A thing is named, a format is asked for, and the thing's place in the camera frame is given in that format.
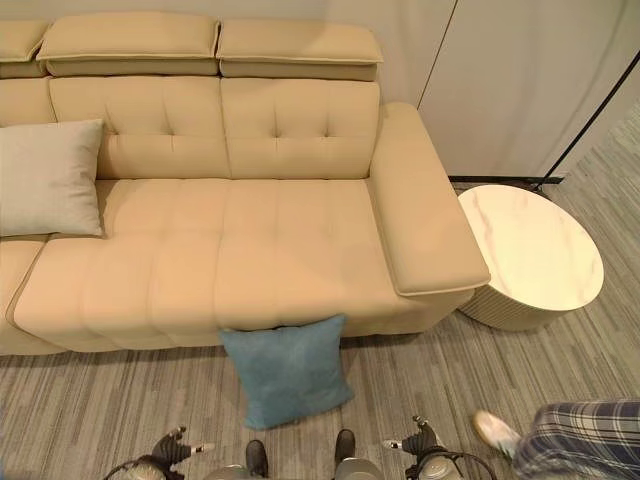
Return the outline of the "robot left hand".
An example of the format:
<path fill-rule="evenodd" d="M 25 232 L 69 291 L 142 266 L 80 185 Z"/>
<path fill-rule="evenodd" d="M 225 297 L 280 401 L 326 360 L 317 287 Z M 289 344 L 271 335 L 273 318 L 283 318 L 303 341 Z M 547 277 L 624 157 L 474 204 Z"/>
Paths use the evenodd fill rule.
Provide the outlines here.
<path fill-rule="evenodd" d="M 182 439 L 186 431 L 187 427 L 180 425 L 164 435 L 152 448 L 151 456 L 166 470 L 170 470 L 194 455 L 214 449 L 215 444 L 211 442 L 194 446 L 183 443 Z"/>

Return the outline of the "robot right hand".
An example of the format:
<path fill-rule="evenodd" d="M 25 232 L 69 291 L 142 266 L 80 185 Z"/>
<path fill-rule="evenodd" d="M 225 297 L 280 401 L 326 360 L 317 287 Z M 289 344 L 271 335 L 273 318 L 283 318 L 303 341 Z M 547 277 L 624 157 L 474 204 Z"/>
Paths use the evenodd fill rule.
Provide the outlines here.
<path fill-rule="evenodd" d="M 441 454 L 445 448 L 438 443 L 437 435 L 428 420 L 420 415 L 412 417 L 418 431 L 403 440 L 384 440 L 382 445 L 391 450 L 399 450 L 415 458 L 412 469 L 419 471 L 426 462 Z"/>

